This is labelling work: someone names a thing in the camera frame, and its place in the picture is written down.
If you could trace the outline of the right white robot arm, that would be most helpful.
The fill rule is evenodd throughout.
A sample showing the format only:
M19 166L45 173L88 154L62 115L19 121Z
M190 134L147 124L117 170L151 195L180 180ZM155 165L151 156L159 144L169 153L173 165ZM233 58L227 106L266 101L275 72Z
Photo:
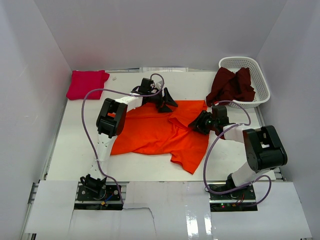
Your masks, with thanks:
M227 108L215 105L211 112L203 110L188 127L193 131L209 135L217 134L209 147L204 161L203 182L204 189L214 195L227 195L236 200L244 193L244 188L263 178L265 173L284 166L288 156L274 126L266 125L258 128L250 127L248 123L230 123ZM219 139L231 140L244 144L245 163L231 173L224 185L213 188L206 179L209 155Z

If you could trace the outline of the orange t shirt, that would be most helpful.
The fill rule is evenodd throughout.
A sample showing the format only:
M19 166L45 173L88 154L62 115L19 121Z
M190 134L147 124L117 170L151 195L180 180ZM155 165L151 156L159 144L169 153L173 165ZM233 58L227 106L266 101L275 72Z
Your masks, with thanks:
M209 136L188 125L207 105L204 100L179 100L177 104L169 113L159 113L152 103L129 111L111 154L171 154L172 163L194 174L207 152Z

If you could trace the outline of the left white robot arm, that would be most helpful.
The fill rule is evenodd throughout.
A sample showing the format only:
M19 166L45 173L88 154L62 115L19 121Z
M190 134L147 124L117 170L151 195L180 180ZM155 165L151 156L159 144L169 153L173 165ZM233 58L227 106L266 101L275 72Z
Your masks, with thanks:
M141 84L133 88L130 93L97 88L89 91L83 99L81 121L93 149L95 160L91 165L88 175L81 177L80 182L88 190L90 196L96 200L105 196L106 181L108 178L111 179L111 177L103 172L102 166L110 158L115 140L124 129L127 113L147 103L155 104L159 113L171 113L170 107L178 107L178 104L173 100L168 89L165 87L164 78L161 77L161 81L155 83L153 76L155 76L154 73L151 74L150 78L143 78ZM97 144L94 144L85 124L85 103L91 94L103 91L120 94L123 97L118 99L106 98L104 100L96 120L98 139Z

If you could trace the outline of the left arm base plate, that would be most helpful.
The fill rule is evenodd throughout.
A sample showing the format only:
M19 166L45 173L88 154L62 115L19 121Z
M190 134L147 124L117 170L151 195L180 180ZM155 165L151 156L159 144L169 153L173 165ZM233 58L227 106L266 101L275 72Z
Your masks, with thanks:
M102 189L95 192L82 184L78 186L76 196L77 201L120 201L119 190L115 184L107 184Z

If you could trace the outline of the dark red t shirt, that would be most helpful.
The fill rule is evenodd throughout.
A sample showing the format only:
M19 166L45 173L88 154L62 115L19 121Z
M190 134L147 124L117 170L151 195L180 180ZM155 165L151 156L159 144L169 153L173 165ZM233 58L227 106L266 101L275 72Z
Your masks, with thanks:
M252 102L255 98L255 90L251 86L250 69L242 67L236 73L225 67L220 67L217 71L211 92L206 96L206 105L219 101L240 101Z

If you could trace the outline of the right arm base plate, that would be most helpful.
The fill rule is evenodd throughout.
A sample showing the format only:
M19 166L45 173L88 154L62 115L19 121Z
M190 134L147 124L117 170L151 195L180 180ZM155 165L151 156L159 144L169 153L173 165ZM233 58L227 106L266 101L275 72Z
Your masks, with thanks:
M226 191L227 187L225 185L226 184L222 182L218 182L218 183L210 182L208 184L210 189L215 192ZM213 202L219 202L219 201L220 202L223 202L223 201L236 202L240 200L254 202L256 200L256 194L253 186L243 187L240 190L236 190L226 194L213 194L209 192L207 187L204 187L204 190L209 193L209 199Z

